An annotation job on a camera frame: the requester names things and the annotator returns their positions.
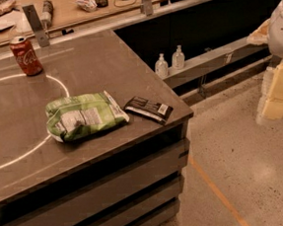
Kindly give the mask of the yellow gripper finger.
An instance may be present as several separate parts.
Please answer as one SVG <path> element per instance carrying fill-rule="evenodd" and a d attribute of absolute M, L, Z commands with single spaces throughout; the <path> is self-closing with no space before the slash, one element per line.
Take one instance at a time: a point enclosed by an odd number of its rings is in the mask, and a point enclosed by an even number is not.
<path fill-rule="evenodd" d="M 268 43 L 268 28 L 269 20 L 264 21 L 255 31 L 253 31 L 248 37 L 249 44 L 263 45 Z"/>
<path fill-rule="evenodd" d="M 256 122 L 267 124 L 283 118 L 283 60 L 275 68 L 265 69 L 261 85 Z"/>

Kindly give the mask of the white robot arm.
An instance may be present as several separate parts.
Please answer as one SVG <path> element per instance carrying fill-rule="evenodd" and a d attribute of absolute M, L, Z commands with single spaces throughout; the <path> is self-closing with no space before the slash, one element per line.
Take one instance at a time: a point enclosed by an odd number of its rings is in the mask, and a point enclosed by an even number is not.
<path fill-rule="evenodd" d="M 265 69 L 256 115 L 259 124 L 277 121 L 283 116 L 283 0 L 273 10 L 270 19 L 252 32 L 247 41 L 256 45 L 266 43 L 268 51 L 281 59 L 275 67 Z"/>

